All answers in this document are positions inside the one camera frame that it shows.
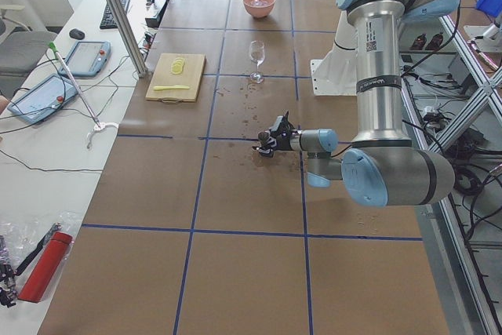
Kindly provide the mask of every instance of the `gray chair seat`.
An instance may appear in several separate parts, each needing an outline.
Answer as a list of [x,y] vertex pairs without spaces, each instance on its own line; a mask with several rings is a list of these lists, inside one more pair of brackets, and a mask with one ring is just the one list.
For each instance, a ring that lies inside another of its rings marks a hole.
[[57,34],[18,31],[0,44],[0,75],[27,75],[35,68]]

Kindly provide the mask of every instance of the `wooden cutting board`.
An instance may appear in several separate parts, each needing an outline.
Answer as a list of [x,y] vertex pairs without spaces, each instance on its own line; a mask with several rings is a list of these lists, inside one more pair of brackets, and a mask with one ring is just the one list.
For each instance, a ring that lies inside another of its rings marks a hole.
[[[183,71],[178,75],[171,72],[176,58],[184,59]],[[204,54],[161,54],[145,98],[149,101],[195,102],[205,63]],[[156,86],[188,86],[189,89],[154,90]]]

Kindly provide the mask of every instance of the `wine glass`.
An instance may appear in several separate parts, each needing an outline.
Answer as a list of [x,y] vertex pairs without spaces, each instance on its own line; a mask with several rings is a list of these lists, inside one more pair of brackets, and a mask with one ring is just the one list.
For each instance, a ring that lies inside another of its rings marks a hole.
[[249,45],[249,58],[256,63],[256,71],[249,75],[251,82],[260,84],[264,81],[264,74],[259,72],[260,64],[265,60],[265,44],[263,41],[252,41]]

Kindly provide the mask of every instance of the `white desk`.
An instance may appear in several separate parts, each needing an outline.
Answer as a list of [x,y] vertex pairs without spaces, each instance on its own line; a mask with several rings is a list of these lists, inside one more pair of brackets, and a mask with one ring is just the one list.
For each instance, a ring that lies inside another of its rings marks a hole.
[[[105,4],[105,0],[83,0],[55,41],[62,56],[65,56],[75,43],[75,40],[68,36],[68,32],[74,27],[85,32],[85,40],[111,42],[111,56],[100,74],[92,79],[78,80],[95,112],[103,108],[116,88],[108,79],[92,89],[89,87],[107,76],[119,65],[121,59],[128,55],[117,29],[104,31],[99,29]],[[128,14],[137,41],[141,40],[147,30],[144,24],[143,4],[144,0],[131,0]],[[52,73],[54,73],[54,67],[51,64],[45,64],[32,72],[24,83],[24,87],[33,87]],[[117,83],[118,90],[100,115],[100,120],[120,123],[136,85],[137,76],[131,61],[128,59],[112,78]],[[69,103],[67,109],[77,109],[88,114],[80,98]],[[9,115],[11,115],[9,111],[4,111],[1,118]],[[85,137],[93,125],[91,118],[77,111],[60,111],[40,126],[3,134],[0,150],[32,167],[103,169],[117,130],[110,128],[96,134],[93,138],[92,149],[87,150]],[[19,119],[0,119],[0,132],[23,126],[25,123]],[[31,233],[30,239],[33,244],[17,252],[19,255],[22,254],[22,257],[31,252],[54,222],[63,220],[63,231],[76,236],[99,178],[100,173],[31,171],[20,163],[0,155],[0,180],[2,182],[0,185],[0,198],[2,198],[0,233],[5,231],[5,224],[13,224],[18,228],[24,227]],[[6,241],[9,242],[9,234],[6,234]],[[16,280],[19,289],[31,273],[35,262]],[[60,270],[39,304],[17,301],[17,305],[13,308],[0,307],[0,323],[3,332],[27,335],[37,333],[55,291]],[[92,289],[91,278],[89,276],[82,278],[89,279],[89,288]]]

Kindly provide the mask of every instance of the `blue tablet device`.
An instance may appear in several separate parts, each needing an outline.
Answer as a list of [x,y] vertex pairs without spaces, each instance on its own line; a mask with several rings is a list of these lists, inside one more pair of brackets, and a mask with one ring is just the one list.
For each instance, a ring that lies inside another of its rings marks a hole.
[[35,124],[63,107],[76,94],[70,80],[52,74],[11,102],[7,109],[25,122]]
[[[77,41],[64,63],[76,78],[93,78],[107,63],[110,51],[111,44],[107,41]],[[60,75],[66,75],[62,67],[58,72]]]

